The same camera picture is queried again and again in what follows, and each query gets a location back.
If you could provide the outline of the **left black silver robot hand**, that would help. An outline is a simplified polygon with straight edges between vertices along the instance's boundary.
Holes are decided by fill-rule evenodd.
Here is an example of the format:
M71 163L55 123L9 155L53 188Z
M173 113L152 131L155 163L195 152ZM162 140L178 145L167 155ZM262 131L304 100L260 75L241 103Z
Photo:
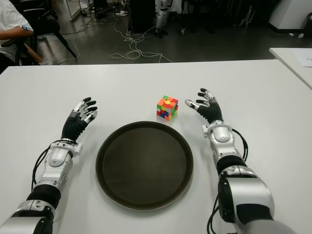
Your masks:
M86 127L96 118L98 107L91 97L84 98L70 112L62 129L61 139L76 141Z

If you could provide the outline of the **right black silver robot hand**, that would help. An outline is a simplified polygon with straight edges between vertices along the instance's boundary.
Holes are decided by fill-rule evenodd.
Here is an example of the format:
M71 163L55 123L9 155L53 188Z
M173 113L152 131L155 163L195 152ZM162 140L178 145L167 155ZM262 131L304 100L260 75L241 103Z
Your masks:
M195 102L191 99L186 99L185 104L197 111L209 123L217 120L223 121L221 108L215 96L205 88L200 88L197 95L202 99L197 99Z

